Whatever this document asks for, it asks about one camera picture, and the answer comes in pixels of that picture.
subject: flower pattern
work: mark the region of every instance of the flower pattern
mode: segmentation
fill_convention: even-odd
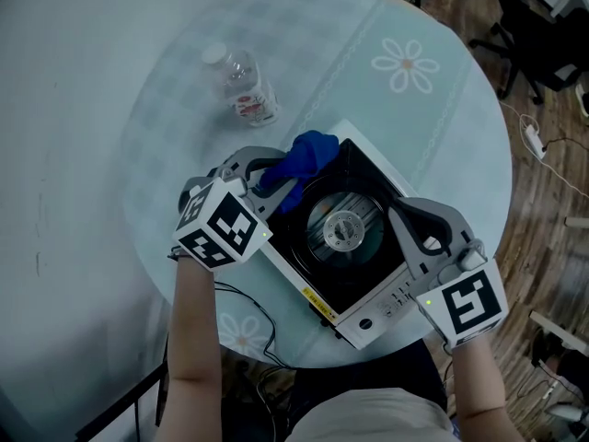
[[[263,349],[269,338],[256,335],[259,329],[260,322],[253,316],[244,318],[239,326],[232,316],[221,313],[219,316],[219,343],[242,355],[256,360],[264,360]]]
[[[432,93],[433,85],[426,74],[435,74],[440,65],[433,59],[420,59],[422,45],[418,41],[409,41],[403,51],[395,40],[384,38],[383,48],[389,55],[375,57],[371,65],[379,71],[394,71],[388,82],[393,92],[407,90],[411,79],[420,92]]]

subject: blue cloth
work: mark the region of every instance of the blue cloth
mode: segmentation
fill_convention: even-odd
[[[260,187],[270,188],[285,177],[300,179],[278,207],[279,213],[286,213],[301,203],[306,181],[315,177],[339,152],[337,136],[307,131],[296,137],[293,147],[280,164],[266,169],[261,176]]]

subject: human arm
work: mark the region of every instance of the human arm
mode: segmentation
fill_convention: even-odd
[[[214,278],[180,257],[167,347],[169,389],[157,442],[221,442],[221,353]]]
[[[505,387],[486,335],[453,351],[456,410],[465,442],[524,442],[505,411]]]

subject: power adapter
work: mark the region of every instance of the power adapter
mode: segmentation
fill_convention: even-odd
[[[525,135],[525,139],[527,140],[528,145],[530,146],[530,148],[534,152],[534,155],[539,159],[544,158],[544,156],[546,155],[546,152],[544,152],[544,146],[542,145],[542,141],[540,140],[540,136],[536,132],[536,129],[534,129],[534,126],[532,126],[531,124],[528,124],[525,127],[524,135]]]

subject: bottle cap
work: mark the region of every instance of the bottle cap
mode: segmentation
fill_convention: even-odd
[[[215,65],[227,56],[227,46],[222,42],[211,44],[202,52],[201,60],[208,65]]]

